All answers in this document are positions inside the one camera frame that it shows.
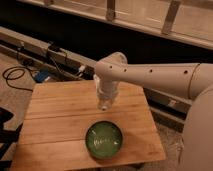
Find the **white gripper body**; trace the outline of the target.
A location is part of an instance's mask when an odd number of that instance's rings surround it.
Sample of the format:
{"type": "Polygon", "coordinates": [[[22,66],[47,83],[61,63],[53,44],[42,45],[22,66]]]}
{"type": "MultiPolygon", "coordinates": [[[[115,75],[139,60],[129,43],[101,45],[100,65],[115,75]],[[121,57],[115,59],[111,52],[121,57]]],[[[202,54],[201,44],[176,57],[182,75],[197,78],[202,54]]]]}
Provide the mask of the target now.
{"type": "Polygon", "coordinates": [[[97,81],[97,96],[102,101],[114,101],[118,94],[118,82],[109,80],[97,81]]]}

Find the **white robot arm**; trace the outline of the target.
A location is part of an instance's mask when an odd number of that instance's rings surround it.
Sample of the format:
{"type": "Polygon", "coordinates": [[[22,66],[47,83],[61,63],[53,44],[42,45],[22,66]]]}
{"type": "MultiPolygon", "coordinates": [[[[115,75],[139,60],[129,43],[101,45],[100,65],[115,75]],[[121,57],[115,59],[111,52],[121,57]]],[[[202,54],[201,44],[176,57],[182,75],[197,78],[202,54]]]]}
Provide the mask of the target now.
{"type": "Polygon", "coordinates": [[[130,64],[120,52],[94,67],[99,107],[111,107],[118,84],[128,82],[190,99],[176,171],[213,171],[213,64],[130,64]]]}

